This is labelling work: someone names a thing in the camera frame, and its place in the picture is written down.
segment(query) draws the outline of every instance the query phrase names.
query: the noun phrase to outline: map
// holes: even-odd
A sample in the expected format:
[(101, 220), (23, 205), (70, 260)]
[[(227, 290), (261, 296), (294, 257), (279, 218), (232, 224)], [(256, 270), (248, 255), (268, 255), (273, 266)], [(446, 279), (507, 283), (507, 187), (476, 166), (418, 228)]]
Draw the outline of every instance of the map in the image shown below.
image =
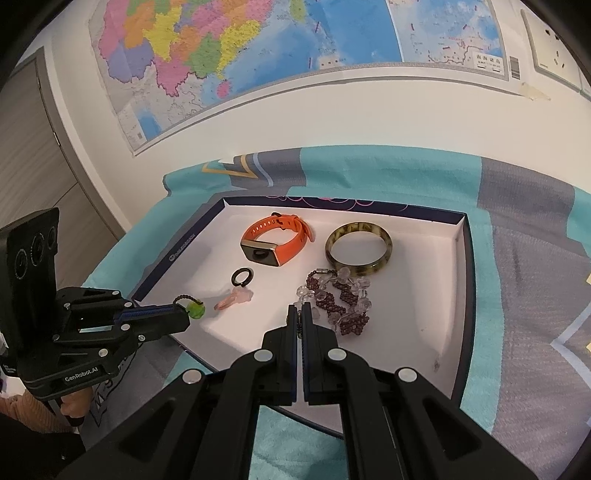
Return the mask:
[(100, 0), (89, 31), (134, 151), (211, 106), (321, 70), (406, 62), (505, 76), (487, 0)]

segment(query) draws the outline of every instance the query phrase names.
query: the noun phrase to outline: tortoiseshell bangle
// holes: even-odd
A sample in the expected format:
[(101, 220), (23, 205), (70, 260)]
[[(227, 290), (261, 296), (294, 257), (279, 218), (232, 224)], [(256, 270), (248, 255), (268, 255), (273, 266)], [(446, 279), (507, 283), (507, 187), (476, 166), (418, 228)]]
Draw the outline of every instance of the tortoiseshell bangle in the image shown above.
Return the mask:
[[(339, 238), (347, 235), (348, 233), (353, 232), (370, 232), (381, 237), (381, 239), (386, 244), (385, 254), (378, 258), (376, 261), (365, 265), (347, 265), (342, 262), (339, 262), (332, 256), (330, 251), (332, 250), (333, 245)], [(326, 258), (335, 270), (338, 271), (342, 267), (348, 267), (348, 269), (351, 270), (352, 277), (363, 277), (364, 275), (376, 273), (377, 271), (381, 270), (386, 265), (386, 263), (388, 263), (388, 260), (390, 260), (390, 256), (392, 255), (392, 239), (390, 238), (386, 230), (374, 223), (347, 223), (346, 225), (338, 227), (334, 232), (330, 234), (326, 241), (324, 251), (326, 253)]]

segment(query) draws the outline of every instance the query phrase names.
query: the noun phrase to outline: door frame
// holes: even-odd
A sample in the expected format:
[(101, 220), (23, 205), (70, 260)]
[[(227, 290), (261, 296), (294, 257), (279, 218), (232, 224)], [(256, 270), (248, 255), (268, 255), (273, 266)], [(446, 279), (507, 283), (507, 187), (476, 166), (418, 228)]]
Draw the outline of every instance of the door frame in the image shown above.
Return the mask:
[(57, 109), (56, 101), (51, 90), (51, 83), (49, 81), (49, 75), (47, 73), (47, 64), (45, 61), (45, 50), (44, 47), (36, 50), (32, 55), (28, 56), (25, 60), (19, 63), (14, 71), (11, 73), (11, 77), (18, 73), (25, 66), (30, 63), (34, 63), (35, 71), (37, 72), (37, 83), (39, 85), (39, 91), (41, 93), (41, 100), (45, 107), (47, 119), (49, 120), (51, 129), (56, 137), (56, 142), (60, 147), (66, 163), (70, 167), (74, 178), (80, 185), (82, 192), (99, 214), (110, 232), (115, 236), (117, 240), (120, 240), (125, 235), (125, 230), (119, 224), (115, 216), (111, 213), (106, 203), (103, 201), (99, 192), (96, 190), (92, 180), (86, 173), (85, 168), (82, 166), (74, 147), (70, 142), (70, 137), (66, 132), (64, 124), (61, 121), (60, 112)]

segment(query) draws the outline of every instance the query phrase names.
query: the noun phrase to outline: human hand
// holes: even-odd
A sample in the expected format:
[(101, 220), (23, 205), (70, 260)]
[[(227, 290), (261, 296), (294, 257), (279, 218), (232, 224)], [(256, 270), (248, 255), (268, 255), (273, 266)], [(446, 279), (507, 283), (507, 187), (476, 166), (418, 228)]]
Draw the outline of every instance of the human hand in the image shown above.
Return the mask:
[(94, 392), (92, 387), (72, 392), (61, 398), (61, 413), (73, 419), (79, 419), (89, 412)]

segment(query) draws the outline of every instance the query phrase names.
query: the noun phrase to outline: screw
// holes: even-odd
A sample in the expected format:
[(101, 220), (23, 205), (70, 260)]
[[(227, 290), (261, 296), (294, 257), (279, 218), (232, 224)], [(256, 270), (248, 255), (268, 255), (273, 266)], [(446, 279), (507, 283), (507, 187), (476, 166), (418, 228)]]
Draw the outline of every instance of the screw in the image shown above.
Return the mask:
[(336, 362), (340, 362), (347, 357), (347, 352), (345, 352), (342, 348), (333, 348), (329, 350), (329, 358)]
[(199, 370), (187, 370), (185, 373), (183, 373), (183, 382), (192, 385), (199, 382), (202, 376), (203, 374)]
[(268, 362), (273, 358), (273, 352), (265, 349), (257, 350), (255, 352), (255, 360), (257, 362)]
[(417, 373), (412, 368), (403, 368), (398, 372), (398, 378), (403, 382), (412, 383), (417, 379)]

